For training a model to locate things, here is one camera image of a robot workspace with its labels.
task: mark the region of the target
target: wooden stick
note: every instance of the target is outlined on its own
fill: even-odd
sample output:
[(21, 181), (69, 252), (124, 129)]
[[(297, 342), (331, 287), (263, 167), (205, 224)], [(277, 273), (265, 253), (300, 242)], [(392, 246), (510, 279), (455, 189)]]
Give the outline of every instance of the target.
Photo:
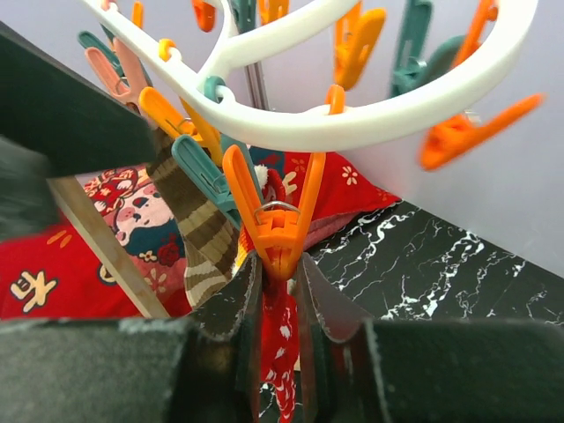
[(168, 312), (119, 244), (104, 218), (73, 176), (49, 180), (59, 207), (88, 247), (112, 274), (144, 317), (166, 318)]

